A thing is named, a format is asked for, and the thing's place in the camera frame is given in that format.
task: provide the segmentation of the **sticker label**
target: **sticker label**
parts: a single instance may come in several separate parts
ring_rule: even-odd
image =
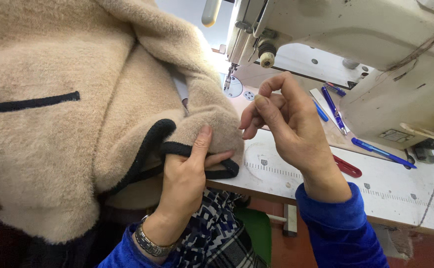
[[[405,141],[408,141],[414,137],[414,135],[410,135],[401,131],[397,131],[394,129],[389,129],[388,131],[382,133],[379,135],[379,137],[393,141],[398,143],[403,143]]]

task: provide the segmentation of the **red floor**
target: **red floor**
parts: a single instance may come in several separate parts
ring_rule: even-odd
[[[283,205],[271,203],[266,200],[252,198],[249,208],[264,211],[275,216],[283,216]],[[284,237],[283,225],[272,223],[272,264],[279,267],[317,267],[308,229],[298,214],[298,236]],[[414,257],[409,261],[388,258],[392,268],[432,268],[434,267],[434,235],[419,235],[414,243]]]

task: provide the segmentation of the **coat pocket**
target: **coat pocket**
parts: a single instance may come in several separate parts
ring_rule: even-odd
[[[75,91],[68,94],[45,97],[40,99],[0,102],[0,113],[19,111],[28,108],[39,108],[44,106],[50,106],[50,105],[59,104],[60,102],[64,102],[64,101],[79,101],[79,100],[80,100],[80,93],[78,91]]]

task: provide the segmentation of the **white sewing machine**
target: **white sewing machine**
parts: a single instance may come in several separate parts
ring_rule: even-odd
[[[213,2],[220,1],[207,2],[207,24],[217,16]],[[403,149],[427,137],[401,123],[434,132],[434,0],[235,0],[226,48],[231,68],[255,60],[272,67],[289,43],[374,67],[339,103],[359,138]],[[389,130],[399,138],[381,137]]]

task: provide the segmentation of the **hand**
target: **hand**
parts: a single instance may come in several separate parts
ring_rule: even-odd
[[[143,232],[158,246],[176,242],[192,214],[200,209],[202,192],[206,186],[204,168],[229,159],[234,154],[231,150],[206,158],[211,140],[212,129],[209,125],[204,125],[189,158],[166,155],[161,200],[156,211],[143,223]],[[158,264],[166,259],[145,255]]]
[[[272,93],[279,89],[281,94]],[[253,138],[263,125],[272,131],[278,154],[303,174],[309,197],[328,203],[351,198],[351,190],[333,160],[316,106],[290,72],[261,84],[255,100],[242,113],[242,138]]]

